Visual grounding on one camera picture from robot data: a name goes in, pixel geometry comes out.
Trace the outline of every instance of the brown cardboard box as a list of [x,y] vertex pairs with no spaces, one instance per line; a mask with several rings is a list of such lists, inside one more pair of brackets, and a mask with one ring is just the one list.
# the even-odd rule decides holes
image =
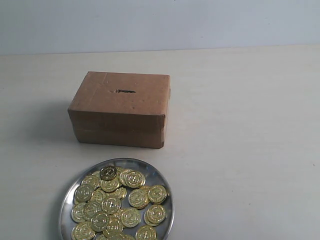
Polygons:
[[170,76],[90,71],[68,113],[81,143],[162,148]]

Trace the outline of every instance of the coin slot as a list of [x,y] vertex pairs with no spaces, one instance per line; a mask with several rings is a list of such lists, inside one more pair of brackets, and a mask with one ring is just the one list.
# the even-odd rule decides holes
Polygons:
[[119,93],[135,94],[135,93],[136,93],[136,91],[132,91],[132,90],[122,90],[122,89],[117,89],[117,90],[115,90],[115,92],[116,92],[117,94],[119,94]]

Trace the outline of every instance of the plate rim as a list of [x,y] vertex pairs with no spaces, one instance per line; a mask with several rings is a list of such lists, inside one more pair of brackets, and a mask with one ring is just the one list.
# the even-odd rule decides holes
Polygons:
[[62,203],[61,203],[61,206],[60,206],[60,210],[59,210],[59,219],[58,219],[58,231],[59,231],[59,235],[60,235],[60,239],[61,240],[64,240],[64,237],[62,235],[62,228],[61,228],[61,217],[62,217],[62,213],[63,213],[63,207],[64,207],[64,204],[68,198],[68,195],[70,193],[70,191],[73,189],[74,185],[77,184],[77,182],[82,178],[82,175],[84,173],[87,173],[87,172],[90,172],[90,170],[94,169],[95,167],[97,167],[98,165],[102,164],[102,163],[107,163],[107,162],[114,162],[114,161],[117,161],[117,160],[133,160],[133,161],[136,161],[136,162],[140,162],[142,164],[146,164],[148,166],[151,166],[152,168],[154,168],[158,173],[159,175],[162,177],[162,179],[164,180],[164,182],[166,183],[167,187],[168,187],[168,190],[170,192],[170,199],[171,199],[171,205],[172,205],[172,213],[171,213],[171,220],[170,220],[170,223],[169,223],[169,227],[168,227],[168,230],[166,231],[164,237],[163,237],[163,240],[166,240],[169,236],[169,233],[171,231],[171,228],[174,224],[174,218],[175,218],[175,202],[174,202],[174,196],[173,196],[173,193],[172,193],[172,190],[171,190],[171,187],[167,181],[167,179],[165,178],[165,176],[156,168],[154,167],[153,165],[151,165],[150,163],[148,162],[145,162],[145,161],[142,161],[140,159],[136,159],[136,158],[131,158],[131,157],[117,157],[117,158],[111,158],[111,159],[108,159],[108,160],[105,160],[105,161],[102,161],[102,162],[99,162],[95,165],[93,165],[92,167],[89,167],[87,168],[86,170],[82,171],[77,178],[75,178],[73,184],[71,184],[71,186],[68,188],[68,190],[66,191],[65,195],[64,195],[64,198],[62,200]]

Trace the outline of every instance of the table surface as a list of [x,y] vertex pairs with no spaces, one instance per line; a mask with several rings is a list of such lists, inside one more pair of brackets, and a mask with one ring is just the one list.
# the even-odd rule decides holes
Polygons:
[[[78,143],[87,71],[171,75],[165,146]],[[171,185],[168,240],[319,239],[319,90],[320,45],[0,56],[0,238],[57,240],[72,180],[129,157]]]

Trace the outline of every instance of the wall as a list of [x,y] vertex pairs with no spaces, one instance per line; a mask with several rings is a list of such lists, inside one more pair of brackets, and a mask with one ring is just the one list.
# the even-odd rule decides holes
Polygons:
[[319,0],[0,0],[0,55],[313,43]]

